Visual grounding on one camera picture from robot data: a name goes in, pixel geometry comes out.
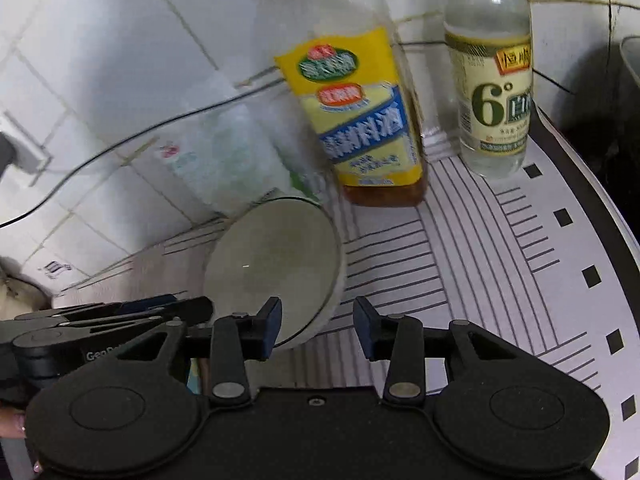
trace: pink fingernail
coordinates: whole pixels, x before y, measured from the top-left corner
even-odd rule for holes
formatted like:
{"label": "pink fingernail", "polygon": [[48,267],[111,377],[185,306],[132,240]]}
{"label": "pink fingernail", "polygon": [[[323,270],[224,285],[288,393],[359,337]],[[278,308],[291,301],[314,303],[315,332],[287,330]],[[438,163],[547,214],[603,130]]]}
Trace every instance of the pink fingernail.
{"label": "pink fingernail", "polygon": [[15,427],[24,433],[24,413],[16,413],[14,415]]}

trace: white wall socket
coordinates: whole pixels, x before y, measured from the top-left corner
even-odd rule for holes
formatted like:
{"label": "white wall socket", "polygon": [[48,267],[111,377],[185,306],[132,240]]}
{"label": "white wall socket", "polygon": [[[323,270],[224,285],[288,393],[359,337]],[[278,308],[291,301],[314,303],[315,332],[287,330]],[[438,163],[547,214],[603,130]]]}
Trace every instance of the white wall socket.
{"label": "white wall socket", "polygon": [[7,112],[0,114],[0,132],[8,138],[16,151],[15,160],[6,169],[5,175],[22,186],[32,186],[47,167],[51,156],[31,140]]}

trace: tile wall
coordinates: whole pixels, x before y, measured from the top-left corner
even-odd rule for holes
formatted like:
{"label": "tile wall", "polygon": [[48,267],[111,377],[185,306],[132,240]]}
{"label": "tile wall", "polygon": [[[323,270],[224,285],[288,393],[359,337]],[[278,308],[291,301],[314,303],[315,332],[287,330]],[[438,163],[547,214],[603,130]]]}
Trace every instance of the tile wall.
{"label": "tile wall", "polygon": [[[442,0],[387,0],[426,128],[453,131]],[[0,221],[27,210],[106,146],[178,114],[221,71],[241,91],[277,74],[254,36],[257,0],[0,0],[0,108],[52,156],[33,187],[0,182]],[[560,126],[614,104],[617,44],[640,34],[640,0],[532,0],[535,93]],[[214,101],[206,95],[191,106]],[[258,97],[299,169],[318,152],[286,88]],[[0,230],[0,260],[56,293],[214,215],[155,158],[154,136],[73,177],[46,207]]]}

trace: bottle label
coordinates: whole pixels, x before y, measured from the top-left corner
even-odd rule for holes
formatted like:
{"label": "bottle label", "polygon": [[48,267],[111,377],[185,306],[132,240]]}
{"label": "bottle label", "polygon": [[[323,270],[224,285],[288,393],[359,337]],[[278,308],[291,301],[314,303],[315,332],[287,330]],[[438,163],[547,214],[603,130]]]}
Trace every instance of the bottle label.
{"label": "bottle label", "polygon": [[447,32],[446,41],[466,142],[487,155],[522,151],[531,115],[531,36],[480,40]]}
{"label": "bottle label", "polygon": [[383,27],[325,36],[276,58],[345,186],[408,186],[422,176],[415,132]]}

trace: red logo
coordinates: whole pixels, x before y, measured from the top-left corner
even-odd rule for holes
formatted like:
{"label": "red logo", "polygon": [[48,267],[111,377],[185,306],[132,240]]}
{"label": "red logo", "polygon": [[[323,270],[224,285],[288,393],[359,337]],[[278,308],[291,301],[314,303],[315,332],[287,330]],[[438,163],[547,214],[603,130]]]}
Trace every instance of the red logo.
{"label": "red logo", "polygon": [[331,45],[316,45],[309,49],[306,56],[309,59],[317,61],[319,59],[335,56],[335,49]]}
{"label": "red logo", "polygon": [[316,94],[318,100],[326,106],[345,106],[362,101],[362,87],[356,83],[342,83],[325,86]]}
{"label": "red logo", "polygon": [[175,144],[168,144],[161,148],[162,150],[162,158],[171,158],[174,155],[180,153],[180,146],[176,146]]}

